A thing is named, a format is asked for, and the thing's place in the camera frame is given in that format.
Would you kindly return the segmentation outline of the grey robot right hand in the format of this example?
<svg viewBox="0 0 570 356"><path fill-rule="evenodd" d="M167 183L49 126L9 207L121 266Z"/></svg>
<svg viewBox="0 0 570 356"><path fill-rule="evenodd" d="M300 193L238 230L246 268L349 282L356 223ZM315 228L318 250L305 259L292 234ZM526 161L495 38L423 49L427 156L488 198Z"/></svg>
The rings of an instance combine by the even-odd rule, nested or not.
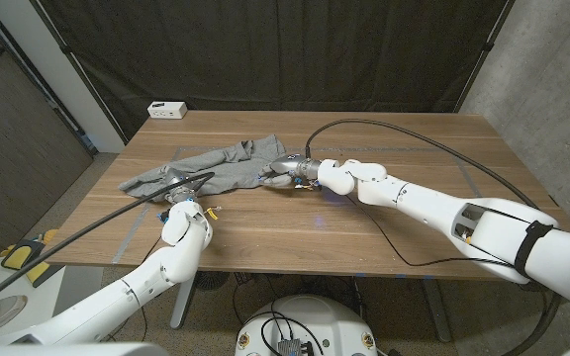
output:
<svg viewBox="0 0 570 356"><path fill-rule="evenodd" d="M266 164L258 173L258 182L270 188L314 190L320 186L318 170L321 162L301 154L281 156Z"/></svg>

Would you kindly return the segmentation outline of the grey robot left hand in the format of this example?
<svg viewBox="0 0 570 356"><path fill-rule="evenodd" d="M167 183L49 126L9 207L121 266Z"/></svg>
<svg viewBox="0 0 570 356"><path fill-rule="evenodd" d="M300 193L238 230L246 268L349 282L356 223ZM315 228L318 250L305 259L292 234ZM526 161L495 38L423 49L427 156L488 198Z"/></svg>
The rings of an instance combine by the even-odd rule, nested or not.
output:
<svg viewBox="0 0 570 356"><path fill-rule="evenodd" d="M166 185L172 185L186 178L187 174L185 172L174 168L169 168L165 174L164 183ZM164 200L171 205L184 201L196 201L199 184L200 181L197 180L173 188L164 194Z"/></svg>

